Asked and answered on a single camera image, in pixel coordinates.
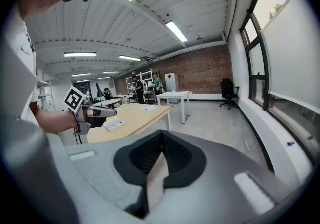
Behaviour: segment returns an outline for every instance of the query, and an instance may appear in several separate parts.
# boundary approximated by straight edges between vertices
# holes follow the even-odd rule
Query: white shirt
[[[21,58],[27,68],[37,76],[37,65],[35,61],[36,53],[32,51],[30,42],[27,36],[27,26],[22,20],[18,6],[15,6],[11,15],[8,18],[4,29],[4,37],[12,47],[13,51]],[[22,120],[27,120],[38,125],[36,117],[30,109],[30,102],[38,101],[37,87],[29,96],[25,108],[21,114]]]

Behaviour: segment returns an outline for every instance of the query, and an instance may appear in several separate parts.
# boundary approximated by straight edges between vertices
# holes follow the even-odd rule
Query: refrigerator
[[[166,92],[171,92],[173,90],[180,91],[178,74],[176,73],[165,74],[164,77],[165,77],[165,83],[166,83]],[[180,98],[170,98],[169,102],[179,103]]]

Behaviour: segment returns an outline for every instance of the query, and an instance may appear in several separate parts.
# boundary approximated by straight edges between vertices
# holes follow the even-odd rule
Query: person in green shirt
[[[155,83],[154,84],[154,90],[155,90],[155,94],[156,95],[159,95],[162,93],[162,81],[161,79],[158,77],[157,74],[154,74],[153,75],[153,82]]]

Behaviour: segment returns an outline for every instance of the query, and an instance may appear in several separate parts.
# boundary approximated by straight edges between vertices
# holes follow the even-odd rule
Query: ceiling
[[[26,19],[37,57],[57,78],[133,68],[119,55],[157,58],[228,34],[235,0],[73,0]],[[167,27],[173,20],[188,39],[182,43]],[[94,51],[94,58],[66,58],[64,52]],[[77,77],[77,80],[88,77]]]

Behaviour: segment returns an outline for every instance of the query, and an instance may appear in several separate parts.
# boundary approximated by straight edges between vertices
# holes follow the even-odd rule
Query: black pants
[[[137,94],[136,95],[138,97],[138,103],[139,104],[145,104],[145,99],[144,99],[144,95],[143,94]]]

